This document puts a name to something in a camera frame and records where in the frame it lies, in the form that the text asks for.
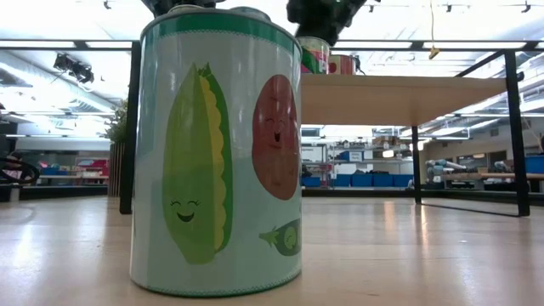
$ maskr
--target small can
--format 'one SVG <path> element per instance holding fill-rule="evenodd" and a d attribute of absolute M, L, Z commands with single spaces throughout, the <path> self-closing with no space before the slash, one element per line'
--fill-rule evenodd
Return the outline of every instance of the small can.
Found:
<path fill-rule="evenodd" d="M 297 40 L 303 48 L 301 72 L 327 74 L 331 49 L 329 44 L 317 37 L 297 37 Z"/>
<path fill-rule="evenodd" d="M 238 13 L 248 14 L 248 15 L 251 15 L 253 17 L 261 18 L 261 19 L 264 19 L 264 20 L 267 20 L 267 21 L 272 21 L 270 16 L 268 16 L 265 12 L 260 11 L 260 10 L 258 10 L 256 8 L 235 7 L 235 8 L 231 8 L 230 10 L 234 11 L 234 12 L 238 12 Z"/>
<path fill-rule="evenodd" d="M 355 75 L 355 57 L 349 55 L 331 55 L 329 74 Z"/>

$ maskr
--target can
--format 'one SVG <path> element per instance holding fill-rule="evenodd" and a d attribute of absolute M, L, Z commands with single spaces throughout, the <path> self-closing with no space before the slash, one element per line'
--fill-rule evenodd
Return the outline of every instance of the can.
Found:
<path fill-rule="evenodd" d="M 230 10 L 243 13 L 243 14 L 249 14 L 257 18 L 262 18 L 267 21 L 272 21 L 270 19 L 270 16 L 268 16 L 265 12 L 258 10 L 256 8 L 250 8 L 250 7 L 235 7 L 231 8 Z"/>
<path fill-rule="evenodd" d="M 331 55 L 329 58 L 329 74 L 355 75 L 355 58 L 349 55 Z"/>
<path fill-rule="evenodd" d="M 261 292 L 301 270 L 297 40 L 195 9 L 142 34 L 130 273 L 189 297 Z"/>
<path fill-rule="evenodd" d="M 330 46 L 317 37 L 297 37 L 303 48 L 302 73 L 327 74 Z"/>

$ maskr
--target black cable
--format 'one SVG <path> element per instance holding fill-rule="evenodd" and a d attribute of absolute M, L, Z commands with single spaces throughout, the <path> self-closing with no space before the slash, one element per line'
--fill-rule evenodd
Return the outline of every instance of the black cable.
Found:
<path fill-rule="evenodd" d="M 0 177 L 6 179 L 8 183 L 31 184 L 36 182 L 40 178 L 40 171 L 29 163 L 26 163 L 24 161 L 12 160 L 5 157 L 0 157 L 0 162 L 20 165 L 20 167 L 17 168 L 15 171 L 21 171 L 23 173 L 24 172 L 23 170 L 26 168 L 27 170 L 30 170 L 30 172 L 32 172 L 33 174 L 28 179 L 14 178 L 11 175 L 8 175 L 7 173 L 5 173 L 2 169 L 0 169 Z"/>

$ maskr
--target ceiling light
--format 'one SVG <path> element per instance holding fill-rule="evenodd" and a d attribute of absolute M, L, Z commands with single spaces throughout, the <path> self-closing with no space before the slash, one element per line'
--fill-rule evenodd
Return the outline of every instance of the ceiling light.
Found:
<path fill-rule="evenodd" d="M 0 40 L 0 47 L 6 48 L 74 48 L 74 42 L 35 42 L 35 41 L 3 41 Z"/>
<path fill-rule="evenodd" d="M 498 122 L 498 121 L 499 121 L 499 119 L 492 119 L 492 120 L 488 120 L 488 121 L 484 121 L 484 122 L 474 124 L 470 128 L 483 128 L 483 127 L 487 127 L 488 125 L 493 124 L 493 123 Z"/>
<path fill-rule="evenodd" d="M 437 137 L 436 140 L 469 140 L 469 137 Z"/>
<path fill-rule="evenodd" d="M 544 107 L 544 99 L 525 102 L 519 105 L 520 111 L 532 111 Z"/>
<path fill-rule="evenodd" d="M 383 156 L 383 158 L 391 158 L 391 157 L 394 156 L 394 152 L 393 152 L 393 150 L 385 150 L 382 153 L 382 156 Z"/>
<path fill-rule="evenodd" d="M 449 134 L 461 132 L 464 129 L 465 129 L 464 127 L 446 127 L 446 128 L 441 128 L 438 131 L 434 131 L 431 134 L 433 136 L 444 136 L 444 135 L 449 135 Z"/>
<path fill-rule="evenodd" d="M 90 48 L 131 48 L 132 42 L 85 42 Z"/>
<path fill-rule="evenodd" d="M 423 128 L 419 128 L 419 129 L 417 130 L 417 133 L 425 133 L 425 132 L 427 132 L 427 131 L 430 130 L 430 129 L 431 129 L 431 127 L 423 127 Z M 400 136 L 411 136 L 411 128 L 409 128 L 409 129 L 405 130 L 404 132 L 402 132 L 402 133 L 400 134 Z"/>
<path fill-rule="evenodd" d="M 334 45 L 336 48 L 367 48 L 367 49 L 380 49 L 380 48 L 409 48 L 411 42 L 362 42 L 356 40 L 340 40 Z"/>
<path fill-rule="evenodd" d="M 508 114 L 461 114 L 461 117 L 477 117 L 477 118 L 499 118 L 499 117 L 508 117 Z"/>
<path fill-rule="evenodd" d="M 424 48 L 474 48 L 474 49 L 502 49 L 522 48 L 526 42 L 425 42 Z"/>

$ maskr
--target cartoon pea pod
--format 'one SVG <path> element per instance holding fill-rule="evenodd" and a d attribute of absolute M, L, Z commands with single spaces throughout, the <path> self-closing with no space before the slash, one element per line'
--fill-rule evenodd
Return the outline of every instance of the cartoon pea pod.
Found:
<path fill-rule="evenodd" d="M 303 244 L 300 219 L 293 220 L 279 229 L 274 227 L 270 232 L 258 237 L 268 242 L 271 247 L 274 245 L 283 256 L 297 255 Z"/>
<path fill-rule="evenodd" d="M 189 264 L 210 263 L 232 227 L 232 161 L 224 95 L 209 65 L 192 65 L 170 110 L 162 205 Z"/>

